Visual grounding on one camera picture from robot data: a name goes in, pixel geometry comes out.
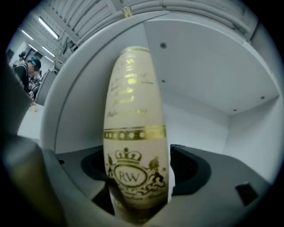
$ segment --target fluorescent light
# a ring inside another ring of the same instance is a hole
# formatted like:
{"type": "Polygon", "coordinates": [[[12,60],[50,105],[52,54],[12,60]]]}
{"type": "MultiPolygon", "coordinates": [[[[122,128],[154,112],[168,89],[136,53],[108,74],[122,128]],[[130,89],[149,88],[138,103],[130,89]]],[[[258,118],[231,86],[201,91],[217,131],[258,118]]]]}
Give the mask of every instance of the fluorescent light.
{"type": "Polygon", "coordinates": [[[36,52],[38,52],[37,49],[35,49],[32,45],[29,44],[29,46],[30,46],[32,49],[34,49],[36,52]]]}
{"type": "Polygon", "coordinates": [[[58,39],[58,34],[41,18],[39,17],[39,22],[56,38],[58,39]]]}
{"type": "MultiPolygon", "coordinates": [[[[50,58],[48,58],[47,56],[45,56],[48,60],[52,61],[50,58]]],[[[53,62],[53,61],[52,61],[53,62]]]]}
{"type": "Polygon", "coordinates": [[[43,46],[43,49],[45,49],[48,53],[50,53],[53,57],[55,57],[55,55],[51,53],[48,49],[46,49],[44,46],[43,46]]]}
{"type": "Polygon", "coordinates": [[[33,40],[32,37],[30,37],[24,30],[22,30],[22,32],[23,32],[28,38],[30,38],[31,40],[33,40]]]}

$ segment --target white ceiling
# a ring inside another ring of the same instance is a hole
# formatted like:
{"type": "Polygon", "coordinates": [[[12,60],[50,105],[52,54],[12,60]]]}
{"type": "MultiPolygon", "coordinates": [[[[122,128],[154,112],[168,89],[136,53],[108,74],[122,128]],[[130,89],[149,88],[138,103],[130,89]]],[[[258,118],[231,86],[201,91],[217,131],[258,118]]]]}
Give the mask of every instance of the white ceiling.
{"type": "Polygon", "coordinates": [[[179,10],[211,17],[250,38],[257,18],[237,0],[43,0],[30,12],[21,29],[31,34],[34,43],[44,46],[61,63],[70,57],[90,36],[105,26],[124,18],[121,11],[131,7],[132,13],[179,10]],[[56,40],[38,21],[42,17],[59,35],[56,40]]]}
{"type": "Polygon", "coordinates": [[[260,55],[216,22],[171,14],[145,22],[145,29],[161,88],[228,115],[279,95],[260,55]]]}

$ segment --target white enclosure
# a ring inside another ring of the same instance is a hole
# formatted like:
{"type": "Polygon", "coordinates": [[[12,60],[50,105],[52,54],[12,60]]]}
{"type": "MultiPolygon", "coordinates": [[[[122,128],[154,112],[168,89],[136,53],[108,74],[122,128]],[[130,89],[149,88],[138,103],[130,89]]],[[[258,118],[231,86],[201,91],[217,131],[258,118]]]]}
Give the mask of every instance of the white enclosure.
{"type": "Polygon", "coordinates": [[[56,77],[45,103],[41,146],[65,153],[101,145],[113,64],[124,48],[143,46],[160,82],[169,147],[233,156],[273,182],[283,158],[283,65],[277,50],[258,52],[266,41],[257,35],[251,45],[217,21],[168,11],[105,27],[56,77]],[[273,57],[277,63],[268,64],[265,59],[273,57]]]}

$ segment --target white panel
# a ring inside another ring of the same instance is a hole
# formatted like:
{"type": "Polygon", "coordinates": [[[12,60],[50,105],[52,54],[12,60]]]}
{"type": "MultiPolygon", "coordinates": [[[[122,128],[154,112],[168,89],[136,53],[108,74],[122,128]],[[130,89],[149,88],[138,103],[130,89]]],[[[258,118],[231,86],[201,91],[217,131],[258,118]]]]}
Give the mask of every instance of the white panel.
{"type": "Polygon", "coordinates": [[[284,66],[281,56],[277,50],[273,39],[264,25],[259,23],[251,39],[252,46],[260,53],[266,63],[269,65],[273,80],[277,86],[281,97],[284,97],[284,66]]]}
{"type": "Polygon", "coordinates": [[[284,109],[280,98],[231,117],[224,154],[273,183],[283,161],[284,109]]]}
{"type": "Polygon", "coordinates": [[[60,5],[60,2],[62,2],[61,0],[57,0],[53,6],[54,11],[58,14],[58,7],[60,5]]]}
{"type": "Polygon", "coordinates": [[[34,110],[36,111],[33,111],[31,108],[29,108],[26,112],[19,127],[18,135],[33,139],[38,143],[41,119],[43,115],[43,106],[37,104],[34,107],[34,110]]]}
{"type": "Polygon", "coordinates": [[[161,87],[228,115],[278,95],[260,55],[248,50],[243,38],[220,23],[170,13],[145,22],[145,28],[157,76],[166,80],[161,87]],[[162,42],[166,49],[160,48],[162,42]]]}
{"type": "Polygon", "coordinates": [[[223,153],[229,117],[201,102],[162,90],[168,144],[223,153]]]}
{"type": "Polygon", "coordinates": [[[59,16],[62,15],[62,11],[63,11],[63,9],[66,7],[66,3],[67,3],[67,2],[68,2],[68,0],[65,0],[65,1],[60,0],[60,1],[59,1],[59,5],[58,5],[58,7],[55,9],[55,12],[57,12],[57,14],[58,14],[59,16]]]}
{"type": "Polygon", "coordinates": [[[148,47],[142,23],[119,35],[88,63],[72,88],[62,111],[56,153],[103,144],[105,102],[112,67],[119,53],[133,45],[148,47]]]}
{"type": "Polygon", "coordinates": [[[82,37],[85,33],[87,33],[92,27],[96,26],[103,19],[107,18],[111,15],[111,12],[107,8],[107,6],[103,7],[100,11],[98,11],[92,18],[87,21],[83,27],[78,30],[78,36],[82,37]]]}
{"type": "Polygon", "coordinates": [[[86,10],[87,5],[91,2],[92,0],[83,0],[81,1],[81,4],[79,5],[79,7],[76,9],[76,11],[74,12],[73,16],[71,17],[70,21],[69,21],[69,25],[70,27],[73,29],[74,28],[74,24],[80,20],[80,15],[82,15],[82,13],[84,13],[84,11],[86,10]]]}
{"type": "MultiPolygon", "coordinates": [[[[151,0],[121,0],[123,6],[130,6],[145,2],[151,2],[151,0]]],[[[219,10],[230,13],[235,17],[242,19],[244,15],[245,7],[243,4],[239,4],[237,1],[231,0],[195,0],[194,2],[203,3],[209,6],[213,6],[219,10]]]]}
{"type": "Polygon", "coordinates": [[[64,20],[66,19],[66,16],[70,13],[74,4],[75,4],[74,0],[68,0],[67,3],[64,5],[64,8],[61,13],[61,17],[64,18],[64,20]]]}
{"type": "Polygon", "coordinates": [[[14,55],[13,57],[11,58],[11,61],[10,61],[10,65],[13,65],[13,63],[16,61],[16,60],[19,60],[19,54],[22,53],[23,51],[25,51],[28,47],[27,43],[24,41],[24,39],[21,40],[22,43],[21,45],[19,46],[19,48],[17,50],[14,51],[14,55]]]}
{"type": "Polygon", "coordinates": [[[77,22],[76,26],[74,27],[74,31],[78,34],[78,31],[82,29],[82,27],[86,26],[86,23],[92,23],[93,25],[95,25],[94,23],[94,17],[99,18],[96,16],[96,14],[99,11],[102,11],[104,8],[106,8],[106,4],[104,1],[100,1],[97,4],[94,4],[92,6],[92,8],[90,8],[85,14],[84,16],[82,16],[82,18],[77,22]]]}
{"type": "Polygon", "coordinates": [[[42,57],[41,58],[41,60],[40,60],[40,62],[41,62],[41,72],[42,72],[42,75],[44,75],[47,71],[48,71],[48,69],[52,66],[52,65],[54,65],[54,63],[53,62],[51,62],[50,60],[48,60],[46,57],[42,57]]]}
{"type": "Polygon", "coordinates": [[[7,50],[11,49],[14,52],[17,51],[17,49],[24,41],[24,36],[25,35],[22,33],[22,31],[17,30],[13,35],[12,39],[10,40],[10,43],[7,46],[7,50]]]}

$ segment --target bottle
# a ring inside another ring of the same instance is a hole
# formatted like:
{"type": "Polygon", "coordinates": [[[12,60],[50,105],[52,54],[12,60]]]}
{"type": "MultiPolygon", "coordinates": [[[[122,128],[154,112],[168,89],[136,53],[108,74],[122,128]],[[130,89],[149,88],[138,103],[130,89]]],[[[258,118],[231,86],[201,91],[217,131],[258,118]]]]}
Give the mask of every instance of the bottle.
{"type": "Polygon", "coordinates": [[[123,50],[114,65],[103,149],[106,173],[121,194],[111,193],[114,206],[121,218],[143,224],[166,204],[169,184],[162,100],[147,48],[123,50]]]}

